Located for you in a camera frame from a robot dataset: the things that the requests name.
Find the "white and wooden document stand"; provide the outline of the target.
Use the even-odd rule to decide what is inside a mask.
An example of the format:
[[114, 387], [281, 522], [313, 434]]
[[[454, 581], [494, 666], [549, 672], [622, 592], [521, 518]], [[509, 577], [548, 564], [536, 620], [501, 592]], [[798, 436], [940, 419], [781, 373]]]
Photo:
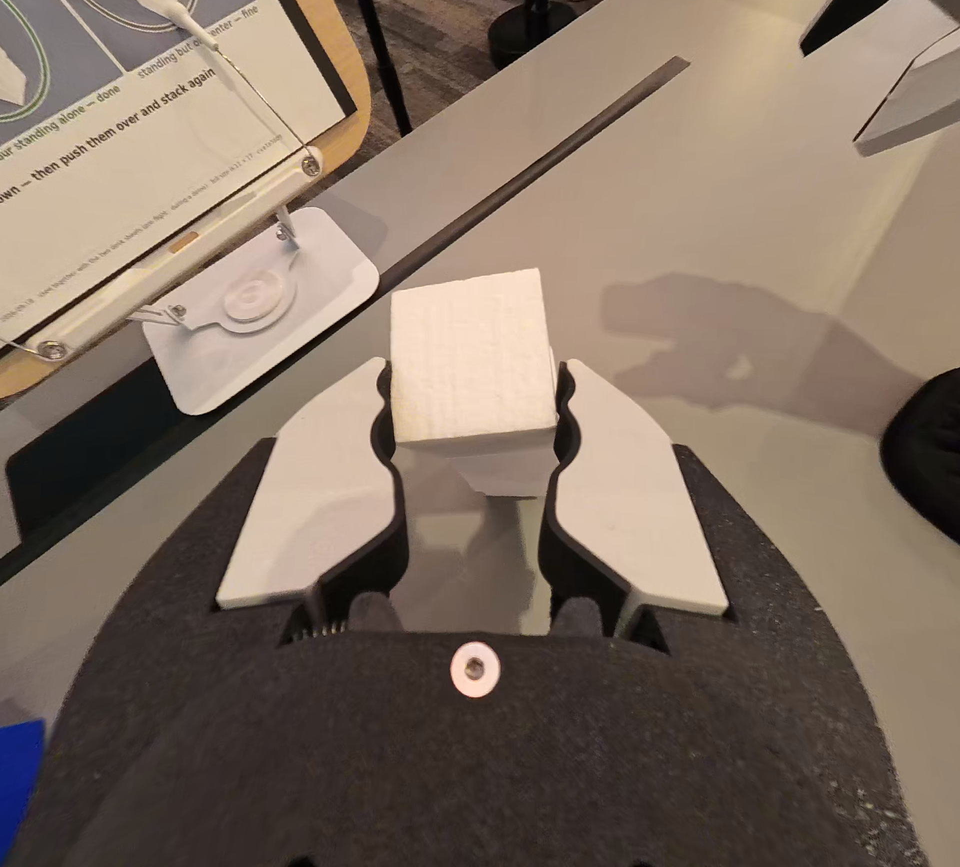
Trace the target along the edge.
[[277, 170], [166, 243], [162, 272], [98, 338], [58, 362], [2, 351], [2, 399], [47, 378], [136, 323], [176, 408], [209, 413], [328, 330], [375, 290], [378, 269], [330, 214], [289, 204], [354, 155], [369, 127], [362, 59], [333, 0], [300, 0], [333, 54], [357, 111], [308, 145], [286, 176]]

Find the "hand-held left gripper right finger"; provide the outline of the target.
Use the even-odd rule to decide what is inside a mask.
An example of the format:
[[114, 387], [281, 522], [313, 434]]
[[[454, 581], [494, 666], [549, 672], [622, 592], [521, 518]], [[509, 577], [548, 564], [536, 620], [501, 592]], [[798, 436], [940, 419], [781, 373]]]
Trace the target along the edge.
[[558, 426], [540, 527], [551, 620], [571, 600], [628, 638], [647, 609], [725, 617], [730, 600], [674, 445], [641, 405], [584, 362], [560, 366]]

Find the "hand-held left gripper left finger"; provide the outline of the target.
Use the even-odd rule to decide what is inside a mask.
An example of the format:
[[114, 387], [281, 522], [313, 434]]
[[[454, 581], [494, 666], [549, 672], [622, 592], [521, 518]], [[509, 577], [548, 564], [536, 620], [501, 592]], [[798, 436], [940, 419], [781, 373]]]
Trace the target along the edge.
[[400, 630], [390, 594], [410, 550], [390, 405], [373, 357], [317, 393], [275, 435], [215, 602], [290, 602], [314, 631]]

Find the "white hard foam cube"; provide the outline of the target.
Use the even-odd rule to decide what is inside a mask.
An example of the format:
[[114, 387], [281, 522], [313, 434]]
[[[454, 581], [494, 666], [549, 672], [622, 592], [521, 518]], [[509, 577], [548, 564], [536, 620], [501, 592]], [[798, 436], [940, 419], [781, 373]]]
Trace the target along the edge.
[[400, 445], [457, 449], [552, 433], [556, 365], [540, 271], [393, 293], [390, 368]]
[[491, 434], [465, 439], [445, 454], [474, 492], [490, 498], [535, 499], [557, 467], [554, 430]]

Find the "printed instruction sheet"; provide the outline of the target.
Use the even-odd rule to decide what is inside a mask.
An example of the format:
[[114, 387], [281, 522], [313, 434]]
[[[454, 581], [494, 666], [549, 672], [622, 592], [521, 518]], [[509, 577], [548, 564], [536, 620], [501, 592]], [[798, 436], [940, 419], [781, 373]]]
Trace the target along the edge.
[[82, 349], [356, 112], [300, 0], [2, 0], [2, 352]]

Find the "blue plastic bin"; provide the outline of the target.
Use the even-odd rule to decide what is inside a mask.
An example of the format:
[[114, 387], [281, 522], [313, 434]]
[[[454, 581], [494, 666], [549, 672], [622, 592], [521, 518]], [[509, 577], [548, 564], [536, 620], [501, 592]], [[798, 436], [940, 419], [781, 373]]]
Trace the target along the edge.
[[1, 728], [1, 859], [13, 846], [39, 777], [45, 721], [31, 719]]

